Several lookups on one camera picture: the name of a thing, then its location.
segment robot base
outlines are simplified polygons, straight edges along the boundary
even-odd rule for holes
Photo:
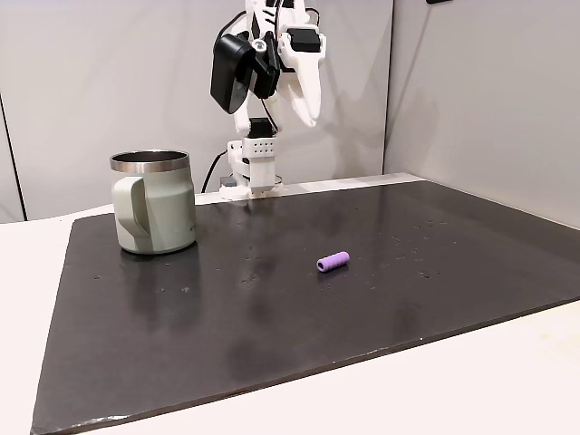
[[[257,199],[257,198],[270,198],[279,197],[282,194],[284,186],[282,183],[276,184],[271,190],[268,191],[258,191],[252,192],[249,186],[235,186],[233,188],[227,188],[222,186],[219,188],[219,195],[223,199],[228,201],[239,201],[242,199]]]

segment stainless steel rim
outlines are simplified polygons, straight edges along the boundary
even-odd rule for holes
[[[189,166],[189,154],[174,150],[122,152],[111,157],[111,169],[130,174],[169,172]]]

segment black cable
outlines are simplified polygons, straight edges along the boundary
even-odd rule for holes
[[[219,162],[219,159],[221,159],[221,156],[223,156],[224,154],[227,153],[227,150],[225,150],[222,153],[219,153],[216,158],[214,159],[214,162],[211,164],[211,166],[209,167],[209,172],[208,172],[208,176],[206,177],[206,181],[203,183],[203,188],[201,188],[201,193],[206,193],[206,189],[208,188],[208,183],[209,183],[209,179],[211,178],[211,174],[214,171],[214,168],[216,167],[216,165]]]
[[[274,37],[276,48],[278,46],[278,22],[280,21],[280,9],[282,9],[283,0],[276,0],[275,3],[275,21],[274,21]]]
[[[24,205],[24,195],[22,193],[22,186],[20,185],[20,178],[18,177],[18,170],[16,169],[15,152],[12,149],[12,141],[10,140],[10,133],[8,132],[8,122],[6,122],[6,112],[4,111],[4,103],[2,102],[2,95],[0,95],[0,111],[2,112],[2,119],[4,121],[4,128],[6,132],[6,140],[8,141],[8,151],[10,152],[10,159],[12,160],[12,168],[14,170],[14,179],[16,181],[16,188],[18,190],[18,198],[20,199],[20,206],[22,207],[22,215],[24,220],[28,220],[26,215],[26,206]]]
[[[264,100],[260,100],[260,101],[262,102],[262,105],[264,106],[264,110],[266,111],[266,116],[268,117],[270,122],[272,122],[272,126],[274,127],[275,133],[277,134],[279,132],[279,130],[278,130],[278,126],[274,122],[274,118],[272,118],[272,115],[270,114],[270,111],[266,107],[266,103],[264,102]]]
[[[239,20],[242,16],[244,16],[246,14],[246,11],[242,11],[239,14],[236,15],[236,17],[230,21],[229,23],[227,23],[226,25],[224,25],[222,27],[222,29],[219,31],[219,33],[217,34],[217,38],[216,38],[216,43],[219,41],[219,39],[224,35],[224,33],[226,32],[226,30],[233,25],[237,20]]]
[[[314,7],[307,7],[306,8],[306,12],[314,12],[317,15],[316,18],[316,25],[320,24],[320,12],[318,12],[318,9],[314,8]]]

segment mug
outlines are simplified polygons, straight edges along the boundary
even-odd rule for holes
[[[166,254],[196,240],[196,200],[189,155],[171,150],[111,157],[117,236],[134,254]]]

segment mug handle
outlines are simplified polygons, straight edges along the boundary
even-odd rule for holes
[[[143,177],[125,177],[112,188],[115,217],[134,237],[149,237]]]

